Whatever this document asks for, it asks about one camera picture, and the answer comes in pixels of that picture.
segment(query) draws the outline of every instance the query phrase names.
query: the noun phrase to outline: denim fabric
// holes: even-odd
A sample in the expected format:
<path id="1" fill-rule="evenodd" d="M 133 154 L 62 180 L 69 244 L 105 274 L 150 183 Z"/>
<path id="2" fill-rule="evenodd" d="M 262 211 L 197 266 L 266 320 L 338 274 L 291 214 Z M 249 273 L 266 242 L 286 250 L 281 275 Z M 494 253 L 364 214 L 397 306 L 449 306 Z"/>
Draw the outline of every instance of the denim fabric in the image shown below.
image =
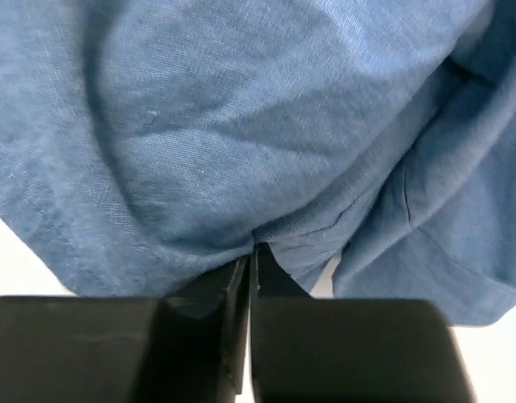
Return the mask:
<path id="1" fill-rule="evenodd" d="M 0 0 L 0 216 L 75 293 L 268 242 L 311 288 L 516 304 L 516 0 Z"/>

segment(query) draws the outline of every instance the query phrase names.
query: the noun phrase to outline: black plastic part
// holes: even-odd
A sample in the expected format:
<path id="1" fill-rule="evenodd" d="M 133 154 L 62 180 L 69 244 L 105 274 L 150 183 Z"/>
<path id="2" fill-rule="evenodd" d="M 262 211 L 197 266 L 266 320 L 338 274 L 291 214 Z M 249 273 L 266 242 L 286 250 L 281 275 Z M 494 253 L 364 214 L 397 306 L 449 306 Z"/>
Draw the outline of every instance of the black plastic part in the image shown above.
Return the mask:
<path id="1" fill-rule="evenodd" d="M 423 301 L 314 300 L 267 246 L 164 299 L 0 298 L 0 403 L 472 401 Z"/>

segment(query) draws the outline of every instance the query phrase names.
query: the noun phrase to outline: white surface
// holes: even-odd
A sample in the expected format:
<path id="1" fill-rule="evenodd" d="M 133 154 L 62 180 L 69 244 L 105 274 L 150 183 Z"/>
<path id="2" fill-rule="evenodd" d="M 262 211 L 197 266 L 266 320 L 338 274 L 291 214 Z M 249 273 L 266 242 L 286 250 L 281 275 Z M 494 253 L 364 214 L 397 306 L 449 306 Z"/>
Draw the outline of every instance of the white surface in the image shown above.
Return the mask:
<path id="1" fill-rule="evenodd" d="M 314 294 L 330 295 L 331 264 Z M 0 220 L 0 295 L 72 295 Z M 490 327 L 453 332 L 479 403 L 516 403 L 516 308 Z M 252 402 L 245 379 L 237 403 Z"/>

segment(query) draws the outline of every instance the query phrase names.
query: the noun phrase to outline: blue fabric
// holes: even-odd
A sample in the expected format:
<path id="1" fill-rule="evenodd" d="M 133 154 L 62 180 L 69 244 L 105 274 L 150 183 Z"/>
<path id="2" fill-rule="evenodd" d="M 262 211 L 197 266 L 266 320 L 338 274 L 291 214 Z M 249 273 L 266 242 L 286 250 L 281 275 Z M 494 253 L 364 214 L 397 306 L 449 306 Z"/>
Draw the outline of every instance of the blue fabric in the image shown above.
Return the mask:
<path id="1" fill-rule="evenodd" d="M 516 304 L 516 0 L 0 0 L 0 216 L 71 290 L 268 242 L 311 288 Z"/>

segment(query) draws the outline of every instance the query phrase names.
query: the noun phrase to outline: white background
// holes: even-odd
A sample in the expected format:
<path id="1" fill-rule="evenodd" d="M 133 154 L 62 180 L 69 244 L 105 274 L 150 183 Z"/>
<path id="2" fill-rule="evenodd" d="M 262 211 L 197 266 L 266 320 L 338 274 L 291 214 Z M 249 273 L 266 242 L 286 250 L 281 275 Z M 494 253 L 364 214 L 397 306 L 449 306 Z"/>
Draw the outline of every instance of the white background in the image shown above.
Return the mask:
<path id="1" fill-rule="evenodd" d="M 329 265 L 314 290 L 329 296 Z M 45 265 L 0 220 L 0 295 L 71 295 Z M 516 308 L 490 327 L 452 329 L 479 403 L 516 403 Z M 252 402 L 245 379 L 237 403 Z"/>

